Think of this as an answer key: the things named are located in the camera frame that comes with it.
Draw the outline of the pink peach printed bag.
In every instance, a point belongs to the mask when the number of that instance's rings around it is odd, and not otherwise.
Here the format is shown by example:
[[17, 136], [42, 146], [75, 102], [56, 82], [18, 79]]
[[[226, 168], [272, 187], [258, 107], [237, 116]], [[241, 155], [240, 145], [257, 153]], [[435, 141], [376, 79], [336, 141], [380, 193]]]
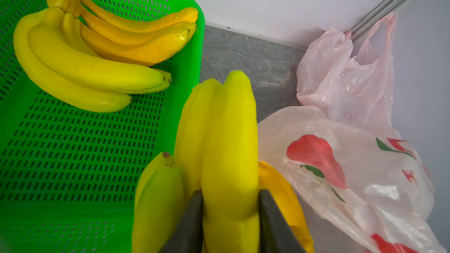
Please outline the pink peach printed bag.
[[286, 107], [258, 125], [259, 158], [304, 205], [319, 253], [443, 253], [427, 219], [431, 175], [390, 126], [328, 119], [316, 107]]

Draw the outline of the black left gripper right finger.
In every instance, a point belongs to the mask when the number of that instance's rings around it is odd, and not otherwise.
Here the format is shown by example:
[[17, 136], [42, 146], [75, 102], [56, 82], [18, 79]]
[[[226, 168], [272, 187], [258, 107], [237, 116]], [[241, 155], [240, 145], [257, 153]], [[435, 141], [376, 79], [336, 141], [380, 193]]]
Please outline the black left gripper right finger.
[[259, 216], [262, 253], [306, 253], [269, 190], [259, 193]]

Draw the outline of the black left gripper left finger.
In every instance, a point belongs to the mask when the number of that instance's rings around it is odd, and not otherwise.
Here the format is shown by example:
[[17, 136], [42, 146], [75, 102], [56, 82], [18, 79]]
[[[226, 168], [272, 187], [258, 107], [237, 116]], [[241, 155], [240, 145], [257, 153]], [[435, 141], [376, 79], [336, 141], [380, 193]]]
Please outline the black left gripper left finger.
[[203, 248], [203, 195], [193, 192], [180, 222], [160, 253], [201, 253]]

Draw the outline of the yellow-green banana bunch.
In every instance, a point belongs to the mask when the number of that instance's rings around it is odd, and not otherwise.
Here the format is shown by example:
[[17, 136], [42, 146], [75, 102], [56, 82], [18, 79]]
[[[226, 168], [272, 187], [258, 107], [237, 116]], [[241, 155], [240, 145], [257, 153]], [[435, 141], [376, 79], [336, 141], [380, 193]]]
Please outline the yellow-green banana bunch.
[[202, 253], [261, 253], [259, 193], [269, 190], [306, 253], [314, 251], [291, 185], [259, 161], [256, 105], [249, 78], [232, 71], [189, 96], [173, 154], [160, 153], [136, 190], [131, 250], [159, 253], [189, 204], [203, 195]]

